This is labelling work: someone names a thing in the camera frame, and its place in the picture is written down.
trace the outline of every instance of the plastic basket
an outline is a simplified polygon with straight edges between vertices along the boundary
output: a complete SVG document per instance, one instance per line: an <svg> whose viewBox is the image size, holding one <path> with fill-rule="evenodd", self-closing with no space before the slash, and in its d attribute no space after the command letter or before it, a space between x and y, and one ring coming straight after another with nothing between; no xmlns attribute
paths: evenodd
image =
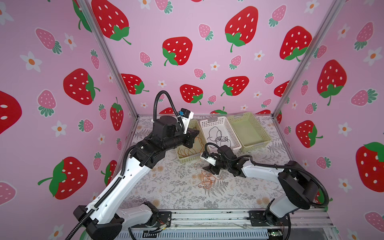
<svg viewBox="0 0 384 240"><path fill-rule="evenodd" d="M181 145L176 148L177 158L181 163L185 163L194 159L198 159L200 157L200 153L204 151L204 145L207 141L204 138L204 134L200 129L199 123L196 119L192 119L189 121L189 128L199 130L199 134L195 138L195 143L191 149Z"/></svg>
<svg viewBox="0 0 384 240"><path fill-rule="evenodd" d="M269 134L252 113L230 116L228 121L241 142L242 152L265 147L272 141Z"/></svg>
<svg viewBox="0 0 384 240"><path fill-rule="evenodd" d="M240 153L241 143L226 117L201 120L199 124L207 142L212 142L219 146L227 145L232 149L234 154L237 155ZM214 146L209 145L209 149L211 152L217 152Z"/></svg>

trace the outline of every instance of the pink background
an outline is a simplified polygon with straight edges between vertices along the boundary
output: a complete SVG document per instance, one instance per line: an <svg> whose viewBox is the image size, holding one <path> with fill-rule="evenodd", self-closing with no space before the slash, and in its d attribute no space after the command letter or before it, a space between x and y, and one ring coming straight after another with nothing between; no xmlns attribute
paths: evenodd
<svg viewBox="0 0 384 240"><path fill-rule="evenodd" d="M268 109L273 111L280 100L274 95L274 89L280 84L290 80L295 68L298 65L296 59L287 61L280 58L280 48L287 32L295 27L302 26L315 35L320 23L322 22L331 0L319 0L313 13L305 13L307 8L306 1L293 0L289 2L281 1L248 1L238 2L236 0L206 0L193 2L171 1L172 12L165 14L160 11L155 0L149 3L149 9L141 9L141 1L116 1L111 0L128 18L129 35L125 38L131 42L128 45L123 39L115 41L104 37L120 73L133 74L142 79L145 90L140 94L130 97L139 114L151 114L153 101L160 90L166 90L172 97L176 109L187 108L195 113L210 113L216 109L223 109L227 113L238 113L246 105L247 111L257 113ZM287 5L284 18L277 26L271 28L268 24L272 12L281 6ZM227 22L238 12L248 6L255 6L258 9L258 24L254 38L245 46L233 46L230 52L231 43L225 37L225 26ZM210 26L214 37L206 41L200 37L198 27L201 23ZM188 61L184 65L175 66L167 62L162 54L162 44L168 38L185 36L192 43L193 48ZM254 60L255 53L262 50L265 56L261 61ZM148 54L152 61L152 66L145 67L140 61L140 52ZM229 68L232 58L237 55L242 56L241 64L235 70ZM212 71L210 64L214 62L220 65L217 71ZM194 69L202 69L207 75L205 79L196 78ZM264 82L264 76L268 72L273 72L274 81L271 85ZM234 76L247 76L249 84L245 90L237 96L228 96L222 89L223 83L227 78ZM158 81L165 81L164 88L158 86ZM190 84L203 90L204 96L199 103L187 103L180 94L180 86ZM254 98L254 93L260 92L260 98ZM208 97L217 96L217 101L213 105L207 103ZM272 99L267 108L261 108L263 101ZM168 100L158 104L158 112L169 107Z"/></svg>
<svg viewBox="0 0 384 240"><path fill-rule="evenodd" d="M290 126L292 131L286 136L291 149L300 164L307 161L308 170L324 183L333 201L329 204L329 216L340 231L340 236L352 239L356 232L357 239L384 239L384 233L376 230L364 218L368 212L384 215L383 192L375 192L367 188L360 179L356 165L356 151L364 144L380 142L384 144L384 129L382 127L382 111L384 99L383 67L384 59L376 60L372 66L363 60L368 51L375 51L384 42L384 2L374 1L372 6L365 1L349 1L338 15L336 21L321 43L327 46L327 52L321 57L312 58L308 70L304 72L291 93L290 102L282 109L283 120L280 128ZM354 50L356 35L367 22L373 22L374 33L368 45L359 51ZM338 39L339 30L344 24L350 27L345 38ZM329 98L319 96L316 86L324 64L335 59L345 69L347 82L339 94L332 96L331 104L327 106ZM301 86L308 80L308 92L302 96ZM359 107L351 104L351 98L360 90L375 89L379 95L373 103ZM296 110L292 103L297 103ZM317 110L308 115L305 108L308 104L317 103ZM295 134L296 125L305 120L311 120L316 125L318 136L311 148L305 148ZM352 130L347 136L339 134L339 124L348 123ZM318 157L330 158L331 167L321 169L317 166ZM352 189L345 192L339 187L339 179L347 179ZM384 175L377 179L384 181Z"/></svg>
<svg viewBox="0 0 384 240"><path fill-rule="evenodd" d="M72 1L4 1L6 12L14 21L0 25L1 59L0 90L13 96L22 108L21 118L0 134L1 167L0 181L5 181L17 189L16 197L0 206L1 239L47 239L55 226L61 226L64 239L76 225L72 212L78 205L87 205L94 192L105 188L104 175L111 160L119 161L122 151L117 149L116 140L122 145L133 124L129 109L124 102L115 81L109 82L110 70L92 33L83 25L78 29L79 18L75 14ZM60 42L62 53L54 54L46 49L36 37L35 28L50 31ZM64 33L73 36L77 47L73 50L64 43ZM100 67L95 69L91 62L91 50L95 49ZM41 72L27 70L20 55L31 51L40 59ZM94 102L83 105L70 98L63 89L64 78L77 68L84 68L94 80L96 91ZM57 106L54 114L45 118L38 111L37 97L44 90L53 93ZM124 119L119 131L115 131L109 116L109 109L118 98L124 111ZM99 115L99 104L107 109L107 119ZM81 119L89 119L94 128L85 133L78 129ZM61 121L66 124L66 135L55 136L52 126ZM99 144L100 134L105 143ZM93 160L100 152L102 162L95 171ZM66 157L77 158L88 170L86 183L70 197L58 200L49 191L54 167ZM73 239L79 239L83 228Z"/></svg>

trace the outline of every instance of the strawberry wallpaper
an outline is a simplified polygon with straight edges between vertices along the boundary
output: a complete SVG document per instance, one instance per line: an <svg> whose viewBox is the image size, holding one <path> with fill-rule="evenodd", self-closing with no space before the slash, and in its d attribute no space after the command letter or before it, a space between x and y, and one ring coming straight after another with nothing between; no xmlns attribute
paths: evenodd
<svg viewBox="0 0 384 240"><path fill-rule="evenodd" d="M139 114L273 111L332 2L88 1Z"/></svg>
<svg viewBox="0 0 384 240"><path fill-rule="evenodd" d="M76 0L0 0L0 239L64 239L117 166L134 117L90 31Z"/></svg>
<svg viewBox="0 0 384 240"><path fill-rule="evenodd" d="M282 109L280 128L327 188L343 240L384 239L383 11L347 1Z"/></svg>

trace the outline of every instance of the green plastic basket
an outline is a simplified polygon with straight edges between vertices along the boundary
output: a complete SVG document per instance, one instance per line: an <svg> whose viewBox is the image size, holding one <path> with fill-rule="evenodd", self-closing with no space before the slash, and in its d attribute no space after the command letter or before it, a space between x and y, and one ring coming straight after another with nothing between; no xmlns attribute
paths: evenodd
<svg viewBox="0 0 384 240"><path fill-rule="evenodd" d="M252 113L229 116L228 121L240 140L242 152L265 147L272 141L269 134Z"/></svg>
<svg viewBox="0 0 384 240"><path fill-rule="evenodd" d="M198 159L200 157L200 153L204 151L204 146L207 143L205 140L203 131L200 129L199 123L196 119L192 119L189 121L189 128L199 130L199 134L195 138L195 143L191 149L181 145L176 148L177 158L181 163L185 163L194 159Z"/></svg>

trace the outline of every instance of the white flower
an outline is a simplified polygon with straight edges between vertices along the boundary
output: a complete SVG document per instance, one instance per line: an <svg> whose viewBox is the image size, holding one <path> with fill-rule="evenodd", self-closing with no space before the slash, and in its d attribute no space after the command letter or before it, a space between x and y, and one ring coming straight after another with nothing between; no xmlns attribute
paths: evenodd
<svg viewBox="0 0 384 240"><path fill-rule="evenodd" d="M166 86L166 83L165 83L165 81L159 81L159 84L158 84L158 86L160 86L160 87L164 88L164 86Z"/></svg>
<svg viewBox="0 0 384 240"><path fill-rule="evenodd" d="M337 40L339 40L340 38L345 38L350 28L351 28L350 26L347 26L347 24L344 24L344 26L339 31L337 31L337 33L339 34L339 36L337 37Z"/></svg>
<svg viewBox="0 0 384 240"><path fill-rule="evenodd" d="M259 98L261 95L263 95L262 93L260 93L260 91L258 91L257 93L254 93L254 98Z"/></svg>
<svg viewBox="0 0 384 240"><path fill-rule="evenodd" d="M149 10L149 4L152 0L138 0L140 4L141 9L146 8Z"/></svg>
<svg viewBox="0 0 384 240"><path fill-rule="evenodd" d="M352 232L351 230L349 230L349 228L347 228L347 231L348 231L348 238L350 240L359 240L359 237L356 231Z"/></svg>
<svg viewBox="0 0 384 240"><path fill-rule="evenodd" d="M297 107L297 103L296 103L296 101L294 101L294 102L292 103L292 108L293 108L294 110L296 110L296 107Z"/></svg>
<svg viewBox="0 0 384 240"><path fill-rule="evenodd" d="M211 64L211 70L215 70L215 71L217 71L217 69L218 69L219 67L220 67L220 65L217 64L217 62L214 62L214 63Z"/></svg>
<svg viewBox="0 0 384 240"><path fill-rule="evenodd" d="M99 193L98 192L93 192L93 194L92 194L92 197L91 197L91 199L90 199L90 201L93 201L93 200L95 200L96 198L97 198L97 196L99 195Z"/></svg>
<svg viewBox="0 0 384 240"><path fill-rule="evenodd" d="M68 36L68 34L64 33L65 40L64 42L70 46L70 49L73 50L73 48L77 47L77 45L73 41L73 36Z"/></svg>
<svg viewBox="0 0 384 240"><path fill-rule="evenodd" d="M9 15L7 12L5 12L6 9L7 9L7 7L5 6L5 3L0 2L0 12L1 12L0 24L1 25L4 25L6 20L13 21L13 18L11 17L11 15Z"/></svg>
<svg viewBox="0 0 384 240"><path fill-rule="evenodd" d="M309 164L307 162L307 160L303 160L303 168L306 170L308 168Z"/></svg>
<svg viewBox="0 0 384 240"><path fill-rule="evenodd" d="M20 57L24 62L26 62L25 67L27 70L31 70L33 68L36 71L40 72L39 65L43 62L40 59L36 59L31 51L28 52L28 56L20 55Z"/></svg>
<svg viewBox="0 0 384 240"><path fill-rule="evenodd" d="M247 109L247 105L241 106L241 110L245 111Z"/></svg>
<svg viewBox="0 0 384 240"><path fill-rule="evenodd" d="M108 81L109 81L110 83L113 83L113 75L112 75L112 73L109 73L109 74L108 74Z"/></svg>
<svg viewBox="0 0 384 240"><path fill-rule="evenodd" d="M64 224L61 225L60 227L55 226L53 228L53 233L49 235L48 240L56 240L58 237L61 237L63 235L63 232L62 232L63 227L64 227Z"/></svg>
<svg viewBox="0 0 384 240"><path fill-rule="evenodd" d="M351 185L348 184L348 179L341 179L339 178L339 188L344 189L345 192L348 192L348 189L352 189Z"/></svg>
<svg viewBox="0 0 384 240"><path fill-rule="evenodd" d="M310 14L313 13L313 10L320 5L320 3L317 2L317 0L312 0L310 2L307 2L307 8L305 9L305 13L310 12Z"/></svg>
<svg viewBox="0 0 384 240"><path fill-rule="evenodd" d="M375 0L365 0L364 5L368 4L369 6L372 6Z"/></svg>
<svg viewBox="0 0 384 240"><path fill-rule="evenodd" d="M261 61L262 60L262 57L264 57L264 53L263 53L263 51L262 50L260 50L260 52L258 52L258 53L255 53L255 59L254 60L259 60L259 61Z"/></svg>
<svg viewBox="0 0 384 240"><path fill-rule="evenodd" d="M368 62L368 65L369 66L372 66L373 63L376 61L376 60L380 60L383 58L383 56L380 54L380 51L381 51L381 47L379 47L378 49L376 49L375 51L373 50L368 50L368 56L366 58L364 58L363 62Z"/></svg>
<svg viewBox="0 0 384 240"><path fill-rule="evenodd" d="M348 135L348 132L352 131L352 128L348 127L348 123L344 123L343 125L339 124L339 134L342 133L344 136Z"/></svg>
<svg viewBox="0 0 384 240"><path fill-rule="evenodd" d="M61 124L60 121L57 121L56 126L51 127L53 131L56 131L56 137L60 135L65 135L65 129L67 128L66 124Z"/></svg>
<svg viewBox="0 0 384 240"><path fill-rule="evenodd" d="M102 143L105 143L105 136L100 133L100 137L98 137L97 140L99 140L99 145L101 145Z"/></svg>

